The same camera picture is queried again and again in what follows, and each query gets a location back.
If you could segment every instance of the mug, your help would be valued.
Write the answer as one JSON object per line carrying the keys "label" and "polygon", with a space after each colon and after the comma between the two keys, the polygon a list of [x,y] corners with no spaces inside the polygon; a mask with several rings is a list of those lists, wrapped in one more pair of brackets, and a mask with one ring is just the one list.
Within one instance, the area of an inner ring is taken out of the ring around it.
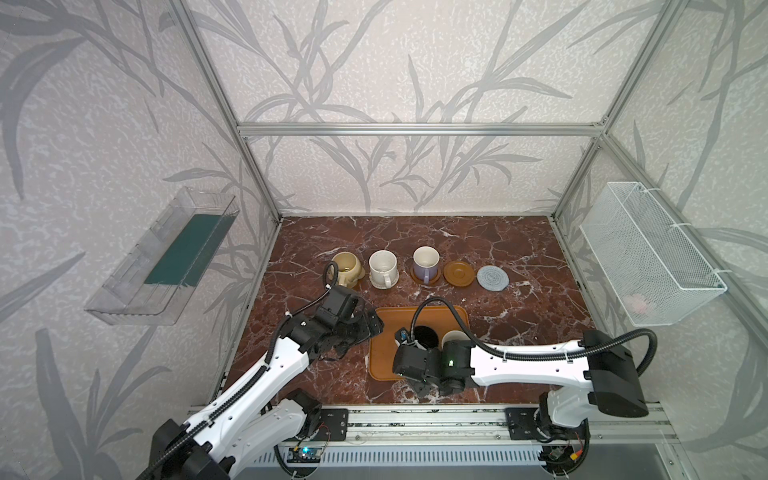
{"label": "mug", "polygon": [[371,267],[371,284],[381,290],[392,288],[400,274],[397,271],[397,257],[388,250],[379,250],[368,260]]}
{"label": "mug", "polygon": [[413,273],[416,278],[424,283],[437,275],[437,264],[440,261],[440,254],[432,247],[419,247],[413,252]]}
{"label": "mug", "polygon": [[333,261],[339,265],[339,285],[347,288],[353,288],[366,275],[362,269],[362,263],[357,259],[357,255],[352,252],[337,253]]}

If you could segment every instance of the cable sleeve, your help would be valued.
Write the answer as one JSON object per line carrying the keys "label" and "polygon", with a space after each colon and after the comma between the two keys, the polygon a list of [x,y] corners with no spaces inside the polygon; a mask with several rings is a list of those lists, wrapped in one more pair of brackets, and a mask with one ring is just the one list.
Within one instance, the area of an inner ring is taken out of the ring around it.
{"label": "cable sleeve", "polygon": [[632,330],[631,332],[627,332],[623,335],[619,335],[618,337],[614,338],[613,340],[605,343],[601,343],[600,345],[591,346],[586,349],[577,350],[574,352],[569,352],[567,355],[564,353],[513,353],[513,352],[502,352],[501,350],[497,350],[491,346],[486,345],[485,343],[481,342],[477,336],[475,336],[474,333],[467,327],[467,325],[464,323],[462,318],[459,316],[458,312],[456,311],[456,308],[446,299],[440,297],[440,296],[432,296],[428,298],[427,300],[424,300],[421,305],[419,305],[419,308],[416,309],[416,311],[413,313],[413,319],[411,320],[411,331],[410,331],[410,341],[414,341],[414,332],[416,328],[416,321],[419,318],[419,314],[422,312],[425,306],[429,305],[430,303],[440,302],[445,304],[445,306],[448,307],[448,310],[451,311],[451,314],[453,315],[453,318],[458,323],[458,326],[461,327],[464,334],[466,334],[467,337],[481,350],[483,350],[486,353],[489,353],[490,355],[501,357],[503,359],[507,360],[515,360],[518,362],[552,362],[557,360],[573,360],[573,359],[580,359],[585,356],[593,356],[597,355],[599,353],[607,352],[610,349],[613,349],[615,346],[618,346],[622,343],[626,343],[632,339],[636,339],[641,336],[648,337],[648,348],[646,350],[645,356],[643,357],[642,361],[640,362],[640,365],[636,368],[637,375],[640,376],[645,372],[645,370],[650,365],[651,361],[653,361],[654,356],[656,355],[656,350],[658,346],[658,338],[656,337],[656,333],[654,333],[653,330],[650,329],[636,329]]}

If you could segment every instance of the cream mug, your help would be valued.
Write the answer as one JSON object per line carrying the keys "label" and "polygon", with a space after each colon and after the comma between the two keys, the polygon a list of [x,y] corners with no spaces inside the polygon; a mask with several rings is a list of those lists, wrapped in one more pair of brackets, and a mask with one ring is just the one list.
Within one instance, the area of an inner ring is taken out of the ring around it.
{"label": "cream mug", "polygon": [[368,260],[371,267],[371,284],[381,290],[392,288],[400,274],[397,271],[397,257],[388,250],[379,250]]}
{"label": "cream mug", "polygon": [[362,263],[352,252],[337,253],[333,261],[339,266],[339,285],[341,286],[354,288],[357,280],[366,275],[366,271],[362,269]]}

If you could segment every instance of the gray coaster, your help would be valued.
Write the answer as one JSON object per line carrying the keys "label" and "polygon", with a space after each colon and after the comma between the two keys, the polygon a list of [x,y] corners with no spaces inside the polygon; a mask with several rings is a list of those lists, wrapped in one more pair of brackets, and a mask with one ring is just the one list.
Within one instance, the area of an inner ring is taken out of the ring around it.
{"label": "gray coaster", "polygon": [[500,292],[509,285],[509,276],[497,266],[486,265],[478,270],[478,283],[486,290]]}

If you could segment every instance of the marble table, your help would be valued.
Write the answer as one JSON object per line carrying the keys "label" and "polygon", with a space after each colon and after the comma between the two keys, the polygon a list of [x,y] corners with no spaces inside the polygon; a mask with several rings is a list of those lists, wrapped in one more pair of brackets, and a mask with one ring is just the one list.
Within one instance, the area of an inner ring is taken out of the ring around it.
{"label": "marble table", "polygon": [[[443,264],[464,260],[476,270],[499,266],[509,275],[510,284],[498,293],[482,289],[477,281],[465,288],[445,279],[431,287],[420,286],[406,271],[413,250],[422,245],[436,248]],[[594,328],[547,217],[289,217],[277,238],[227,385],[266,352],[283,312],[321,294],[320,277],[333,255],[352,251],[368,270],[368,258],[381,249],[398,257],[400,278],[390,290],[376,289],[367,275],[360,280],[356,290],[375,306],[415,306],[432,294],[443,296],[467,310],[472,331],[480,339],[504,345],[579,339],[583,330]],[[536,403],[551,388],[504,384],[448,397],[433,392],[418,399],[403,380],[371,378],[366,368],[368,353],[364,344],[339,362],[315,362],[278,397],[302,388],[326,405]]]}

